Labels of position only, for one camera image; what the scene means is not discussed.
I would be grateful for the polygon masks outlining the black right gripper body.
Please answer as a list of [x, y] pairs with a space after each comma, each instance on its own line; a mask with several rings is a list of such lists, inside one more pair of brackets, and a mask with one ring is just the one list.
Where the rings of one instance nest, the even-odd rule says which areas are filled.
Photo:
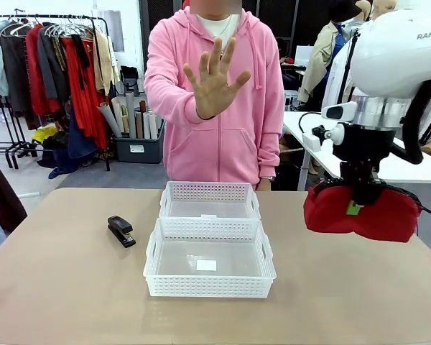
[[391, 152], [394, 135], [394, 131], [352, 124], [337, 124], [332, 129], [333, 155], [340, 160], [340, 177], [352, 187], [355, 203], [375, 203], [381, 195], [375, 175]]

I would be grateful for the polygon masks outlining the person's right hand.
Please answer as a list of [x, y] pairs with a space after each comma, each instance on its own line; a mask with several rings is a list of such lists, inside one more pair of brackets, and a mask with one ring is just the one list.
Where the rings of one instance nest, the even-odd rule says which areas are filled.
[[199, 79], [188, 64], [183, 66], [183, 71], [193, 87], [197, 114], [202, 120], [212, 119], [224, 112], [251, 78], [251, 72], [245, 70], [231, 85], [228, 84], [228, 70], [235, 47], [236, 39], [232, 37], [222, 52], [222, 39], [217, 38], [212, 52], [204, 52], [200, 56]]

